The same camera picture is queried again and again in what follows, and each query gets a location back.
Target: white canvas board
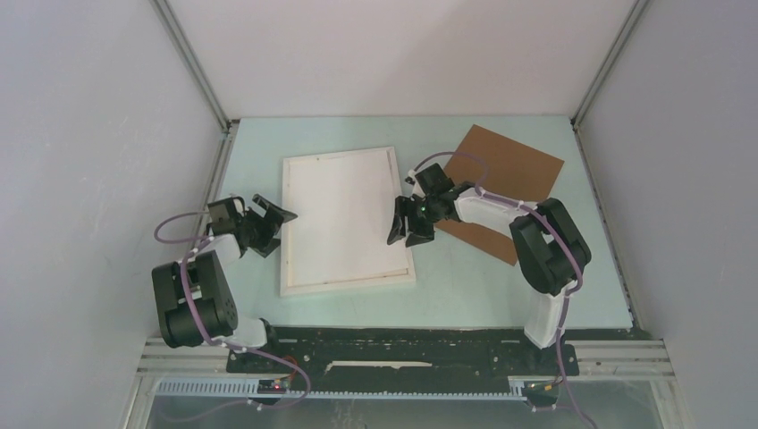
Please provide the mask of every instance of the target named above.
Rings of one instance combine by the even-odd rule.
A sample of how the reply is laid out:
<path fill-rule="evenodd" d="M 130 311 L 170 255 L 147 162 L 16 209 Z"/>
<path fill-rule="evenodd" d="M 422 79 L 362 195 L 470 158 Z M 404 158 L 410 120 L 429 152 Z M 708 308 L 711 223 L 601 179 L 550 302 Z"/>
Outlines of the white canvas board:
<path fill-rule="evenodd" d="M 412 282 L 403 241 L 387 246 L 400 175 L 393 147 L 284 160 L 281 295 Z"/>

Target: brown cardboard sheet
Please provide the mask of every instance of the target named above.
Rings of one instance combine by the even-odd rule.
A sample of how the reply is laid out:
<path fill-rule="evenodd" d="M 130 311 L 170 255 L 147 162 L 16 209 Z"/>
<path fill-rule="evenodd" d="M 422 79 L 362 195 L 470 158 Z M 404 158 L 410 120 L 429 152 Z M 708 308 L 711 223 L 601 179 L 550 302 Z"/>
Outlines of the brown cardboard sheet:
<path fill-rule="evenodd" d="M 542 201 L 550 195 L 563 160 L 522 145 L 515 140 L 484 129 L 471 127 L 457 149 L 479 156 L 490 172 L 482 186 L 490 192 L 524 201 Z M 453 156 L 444 167 L 455 183 L 476 182 L 482 167 L 464 156 Z M 436 226 L 454 237 L 511 265 L 517 262 L 516 248 L 508 237 L 472 223 L 441 221 Z"/>

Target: light blue table surface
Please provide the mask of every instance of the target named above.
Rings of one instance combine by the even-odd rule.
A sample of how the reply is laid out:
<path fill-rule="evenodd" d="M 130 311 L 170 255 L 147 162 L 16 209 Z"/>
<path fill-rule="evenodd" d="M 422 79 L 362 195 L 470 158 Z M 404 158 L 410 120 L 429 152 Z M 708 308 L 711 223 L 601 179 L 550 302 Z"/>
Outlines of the light blue table surface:
<path fill-rule="evenodd" d="M 628 328 L 631 319 L 569 119 L 564 116 L 268 118 L 242 120 L 221 196 L 255 193 L 282 201 L 282 160 L 393 146 L 401 172 L 454 150 L 477 124 L 565 161 L 551 195 L 566 205 L 593 252 L 585 287 L 571 300 L 567 327 Z M 404 193 L 409 187 L 403 183 Z M 413 248 L 417 280 L 380 290 L 280 298 L 280 251 L 252 252 L 226 278 L 239 311 L 272 324 L 340 327 L 520 327 L 529 285 L 510 266 L 438 231 Z"/>

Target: white wall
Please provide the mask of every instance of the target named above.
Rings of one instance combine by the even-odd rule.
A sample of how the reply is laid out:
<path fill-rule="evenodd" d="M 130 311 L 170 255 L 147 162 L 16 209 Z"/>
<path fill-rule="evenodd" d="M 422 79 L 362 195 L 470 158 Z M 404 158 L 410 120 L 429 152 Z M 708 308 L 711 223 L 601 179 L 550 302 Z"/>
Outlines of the white wall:
<path fill-rule="evenodd" d="M 0 426 L 116 427 L 220 131 L 147 0 L 0 17 Z"/>
<path fill-rule="evenodd" d="M 633 0 L 176 0 L 231 118 L 572 114 Z"/>
<path fill-rule="evenodd" d="M 658 1 L 583 127 L 643 320 L 697 426 L 755 428 L 758 3 Z"/>

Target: black mounting base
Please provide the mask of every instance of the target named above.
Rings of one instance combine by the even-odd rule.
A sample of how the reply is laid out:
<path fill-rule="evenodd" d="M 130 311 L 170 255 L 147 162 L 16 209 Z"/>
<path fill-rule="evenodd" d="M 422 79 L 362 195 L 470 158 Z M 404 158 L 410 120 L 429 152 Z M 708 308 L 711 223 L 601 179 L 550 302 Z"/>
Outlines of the black mounting base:
<path fill-rule="evenodd" d="M 277 355 L 297 360 L 314 391 L 391 393 L 510 392 L 509 376 L 559 373 L 555 349 L 539 350 L 521 330 L 340 329 L 276 327 Z M 578 375 L 573 346 L 563 347 L 568 375 Z M 414 362 L 424 366 L 344 366 L 341 362 Z M 255 355 L 227 360 L 228 373 L 289 374 Z M 305 389 L 302 377 L 292 382 Z"/>

